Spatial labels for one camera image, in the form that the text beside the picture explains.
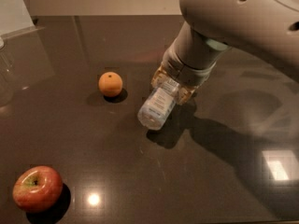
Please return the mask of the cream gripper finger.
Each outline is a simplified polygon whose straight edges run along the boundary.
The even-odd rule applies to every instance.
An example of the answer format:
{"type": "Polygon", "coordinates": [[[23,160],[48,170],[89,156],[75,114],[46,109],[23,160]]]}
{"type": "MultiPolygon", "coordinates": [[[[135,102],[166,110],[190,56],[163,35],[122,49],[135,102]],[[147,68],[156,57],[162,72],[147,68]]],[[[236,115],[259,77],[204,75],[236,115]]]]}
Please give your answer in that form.
{"type": "Polygon", "coordinates": [[[153,78],[151,80],[151,86],[153,88],[161,87],[168,79],[169,79],[169,75],[166,73],[164,68],[160,65],[153,75],[153,78]]]}
{"type": "Polygon", "coordinates": [[[177,104],[184,105],[192,97],[197,87],[179,86],[177,104]]]}

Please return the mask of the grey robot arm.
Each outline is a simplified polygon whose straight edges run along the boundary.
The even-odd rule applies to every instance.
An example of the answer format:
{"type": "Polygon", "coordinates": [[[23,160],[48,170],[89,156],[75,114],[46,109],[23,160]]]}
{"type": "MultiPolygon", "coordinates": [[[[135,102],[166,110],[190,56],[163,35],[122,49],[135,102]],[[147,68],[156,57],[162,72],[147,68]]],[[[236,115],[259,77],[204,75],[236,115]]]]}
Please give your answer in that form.
{"type": "Polygon", "coordinates": [[[299,78],[299,8],[292,0],[179,0],[184,23],[152,78],[156,88],[178,84],[177,103],[188,101],[221,55],[241,49],[299,78]]]}

